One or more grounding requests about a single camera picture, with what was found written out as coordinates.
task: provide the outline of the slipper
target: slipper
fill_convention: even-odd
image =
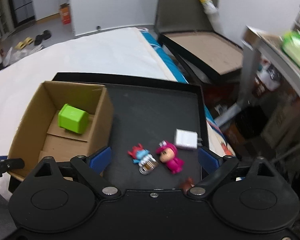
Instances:
[[[23,49],[26,46],[24,41],[20,41],[14,48],[15,49]]]
[[[28,38],[26,38],[23,42],[24,42],[24,43],[26,44],[26,46],[27,46],[27,45],[31,44],[33,41],[34,41],[33,38],[28,37]]]
[[[35,40],[34,40],[34,45],[38,46],[42,42],[42,35],[37,35]]]
[[[51,32],[49,30],[43,31],[42,37],[43,37],[44,40],[47,40],[47,39],[51,38]]]

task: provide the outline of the white bed sheet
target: white bed sheet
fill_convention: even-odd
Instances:
[[[22,115],[39,84],[57,72],[109,73],[176,81],[136,28],[118,29],[55,44],[0,71],[0,155],[7,155]],[[0,178],[9,199],[10,176]]]

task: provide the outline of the open cardboard box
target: open cardboard box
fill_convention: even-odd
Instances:
[[[89,113],[83,134],[58,126],[58,112],[70,104]],[[13,138],[8,158],[22,158],[25,167],[10,175],[23,180],[45,156],[57,162],[89,156],[108,144],[113,105],[103,85],[45,81],[31,99]]]

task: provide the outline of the silver screw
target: silver screw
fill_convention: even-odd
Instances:
[[[193,187],[190,189],[190,193],[196,196],[201,196],[206,193],[206,190],[203,187]]]
[[[152,192],[152,193],[150,193],[150,197],[159,197],[159,194],[155,193],[155,192]]]
[[[114,195],[118,192],[116,187],[105,187],[102,189],[102,193],[106,195]]]

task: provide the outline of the blue pad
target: blue pad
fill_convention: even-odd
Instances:
[[[219,155],[216,155],[206,147],[198,149],[198,161],[208,174],[216,171],[223,163],[223,160]]]
[[[86,158],[86,163],[97,174],[100,174],[111,162],[111,148],[103,147]]]

